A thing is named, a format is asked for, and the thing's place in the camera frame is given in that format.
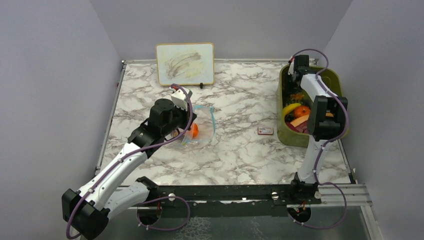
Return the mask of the orange toy tangerine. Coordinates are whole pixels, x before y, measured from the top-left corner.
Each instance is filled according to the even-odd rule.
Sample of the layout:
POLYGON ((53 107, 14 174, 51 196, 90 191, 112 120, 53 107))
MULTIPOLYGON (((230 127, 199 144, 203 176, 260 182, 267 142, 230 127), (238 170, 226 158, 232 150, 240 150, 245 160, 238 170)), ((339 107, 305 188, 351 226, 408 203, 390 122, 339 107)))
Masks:
POLYGON ((194 139, 198 136, 199 134, 199 127, 196 123, 193 123, 190 127, 190 131, 189 134, 191 135, 191 137, 194 139))

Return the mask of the clear blue zip top bag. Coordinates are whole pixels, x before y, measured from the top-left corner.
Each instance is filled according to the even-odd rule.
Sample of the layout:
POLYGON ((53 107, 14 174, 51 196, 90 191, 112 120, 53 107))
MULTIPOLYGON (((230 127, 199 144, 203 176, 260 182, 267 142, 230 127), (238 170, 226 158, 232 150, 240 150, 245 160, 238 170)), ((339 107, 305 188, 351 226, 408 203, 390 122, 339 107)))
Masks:
POLYGON ((206 144, 210 142, 215 136, 216 120, 214 117, 214 108, 209 106, 195 105, 193 107, 193 113, 197 115, 197 118, 193 121, 193 123, 198 125, 199 133, 196 138, 192 138, 190 135, 190 130, 188 130, 184 134, 181 142, 183 146, 206 144))

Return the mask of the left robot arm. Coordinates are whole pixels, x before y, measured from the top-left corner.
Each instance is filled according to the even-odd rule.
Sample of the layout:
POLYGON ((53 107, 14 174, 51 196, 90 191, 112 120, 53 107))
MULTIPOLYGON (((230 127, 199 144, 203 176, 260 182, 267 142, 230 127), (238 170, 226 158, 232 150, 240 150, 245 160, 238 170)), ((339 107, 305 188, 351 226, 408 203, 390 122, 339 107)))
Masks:
POLYGON ((160 147, 177 140, 176 137, 166 140, 166 136, 180 129, 177 137, 182 137, 196 117, 187 96, 156 100, 149 117, 132 131, 116 157, 78 190, 69 188, 61 196, 66 238, 74 240, 83 236, 93 240, 116 214, 139 202, 147 206, 155 203, 157 191, 142 182, 119 192, 116 189, 160 147))

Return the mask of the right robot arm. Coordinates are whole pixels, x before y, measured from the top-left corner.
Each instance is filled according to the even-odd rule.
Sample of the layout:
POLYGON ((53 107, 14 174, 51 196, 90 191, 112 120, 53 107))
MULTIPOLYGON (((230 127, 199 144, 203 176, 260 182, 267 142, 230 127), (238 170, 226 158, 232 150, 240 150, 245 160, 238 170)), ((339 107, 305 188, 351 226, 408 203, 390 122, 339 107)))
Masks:
POLYGON ((311 100, 306 154, 288 190, 289 199, 296 204, 315 198, 327 151, 347 131, 348 100, 334 93, 320 74, 320 70, 315 71, 310 67, 308 55, 296 55, 289 61, 289 82, 304 90, 311 100))

